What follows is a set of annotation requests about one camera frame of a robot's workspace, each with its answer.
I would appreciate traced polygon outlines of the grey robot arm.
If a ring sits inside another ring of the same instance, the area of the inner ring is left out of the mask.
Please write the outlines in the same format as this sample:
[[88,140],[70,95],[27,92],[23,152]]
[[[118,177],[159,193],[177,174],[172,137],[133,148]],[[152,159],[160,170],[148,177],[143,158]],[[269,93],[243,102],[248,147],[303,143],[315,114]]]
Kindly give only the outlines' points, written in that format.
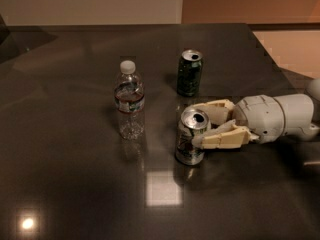
[[306,94],[247,96],[193,104],[181,121],[193,130],[191,145],[199,149],[236,149],[250,142],[270,143],[282,136],[310,140],[319,133],[315,106]]

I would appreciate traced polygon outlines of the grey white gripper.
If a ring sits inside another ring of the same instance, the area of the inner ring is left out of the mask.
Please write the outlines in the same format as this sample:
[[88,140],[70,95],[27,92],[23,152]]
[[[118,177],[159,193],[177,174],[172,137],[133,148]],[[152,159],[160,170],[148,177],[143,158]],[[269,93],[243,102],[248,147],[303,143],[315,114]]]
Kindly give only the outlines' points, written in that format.
[[280,104],[266,95],[245,97],[236,105],[221,99],[193,104],[189,108],[205,112],[213,125],[220,125],[192,139],[192,145],[200,149],[236,149],[252,141],[273,142],[284,130],[284,112]]

